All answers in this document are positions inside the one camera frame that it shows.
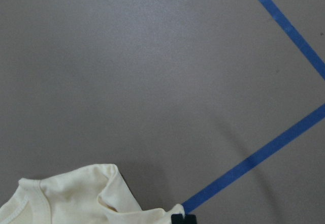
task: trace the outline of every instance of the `neckline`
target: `neckline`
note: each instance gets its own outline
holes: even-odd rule
[[[10,224],[24,210],[29,203],[32,210],[32,224],[51,224],[50,205],[40,188],[40,180],[21,178],[12,197],[3,205],[18,202],[16,209],[0,224]]]

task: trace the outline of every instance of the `black object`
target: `black object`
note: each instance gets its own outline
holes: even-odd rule
[[[185,215],[185,218],[183,218],[182,214],[173,214],[172,224],[197,224],[197,217],[195,215]]]

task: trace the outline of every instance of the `cloth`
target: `cloth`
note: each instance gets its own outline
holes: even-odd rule
[[[172,214],[143,211],[114,164],[95,164],[43,180],[22,178],[0,208],[0,224],[171,224]]]

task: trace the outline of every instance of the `blue tape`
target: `blue tape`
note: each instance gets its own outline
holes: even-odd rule
[[[310,129],[316,123],[325,118],[325,104],[299,121],[297,124],[289,128],[280,136],[276,137],[270,143],[256,151],[250,157],[236,165],[220,178],[212,182],[206,188],[195,194],[193,197],[185,201],[182,205],[185,213],[190,213],[215,194],[223,190],[225,187],[236,181],[248,171],[252,170],[265,159],[273,155],[282,147],[290,143],[293,139]]]
[[[272,0],[259,0],[259,2],[271,14],[273,19],[281,26],[285,33],[300,49],[303,55],[309,60],[318,73],[325,79],[325,63],[320,59],[317,53],[310,47],[306,40],[300,35],[290,21],[283,15],[280,9]]]

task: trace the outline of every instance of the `blue line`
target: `blue line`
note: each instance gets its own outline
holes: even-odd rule
[[[215,194],[223,190],[225,187],[236,181],[245,173],[252,170],[259,163],[273,155],[282,147],[290,143],[296,137],[310,129],[316,123],[325,118],[325,104],[299,121],[297,124],[289,128],[287,131],[276,137],[274,140],[263,146],[250,157],[236,165],[234,168],[226,172],[220,178],[212,182],[203,190],[195,194],[193,197],[183,203],[185,213],[190,213]]]
[[[274,2],[272,0],[259,0],[259,2],[267,9],[273,19],[281,26],[323,79],[325,79],[325,63],[320,59],[317,53],[310,47],[290,21],[283,15]]]

